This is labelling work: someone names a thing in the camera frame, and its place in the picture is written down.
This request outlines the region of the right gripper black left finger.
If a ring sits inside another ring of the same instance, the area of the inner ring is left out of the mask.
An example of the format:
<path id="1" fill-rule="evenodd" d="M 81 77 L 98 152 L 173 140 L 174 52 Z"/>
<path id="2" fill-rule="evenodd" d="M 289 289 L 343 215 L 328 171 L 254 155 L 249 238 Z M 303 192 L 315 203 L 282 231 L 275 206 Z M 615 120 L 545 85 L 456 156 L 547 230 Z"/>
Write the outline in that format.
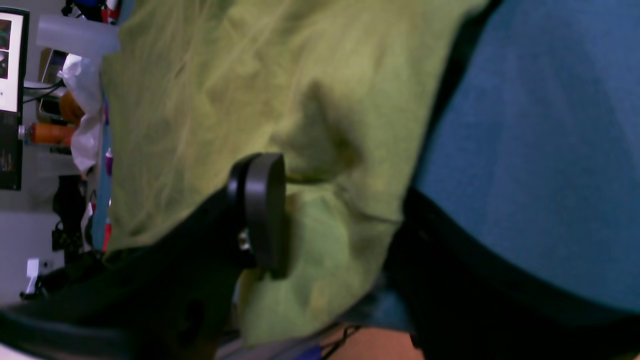
<path id="1" fill-rule="evenodd" d="M 1 310 L 1 343 L 43 360 L 210 360 L 244 269 L 286 275 L 281 153 L 227 185 L 160 241 L 98 276 Z"/>

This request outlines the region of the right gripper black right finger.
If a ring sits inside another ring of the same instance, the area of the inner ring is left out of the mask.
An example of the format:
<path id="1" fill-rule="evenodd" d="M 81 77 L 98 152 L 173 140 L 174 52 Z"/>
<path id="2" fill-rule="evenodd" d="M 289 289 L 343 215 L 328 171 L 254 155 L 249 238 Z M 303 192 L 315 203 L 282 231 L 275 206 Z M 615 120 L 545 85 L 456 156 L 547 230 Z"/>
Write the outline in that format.
<path id="1" fill-rule="evenodd" d="M 473 239 L 413 187 L 385 271 L 427 360 L 621 360 L 639 317 L 560 291 Z"/>

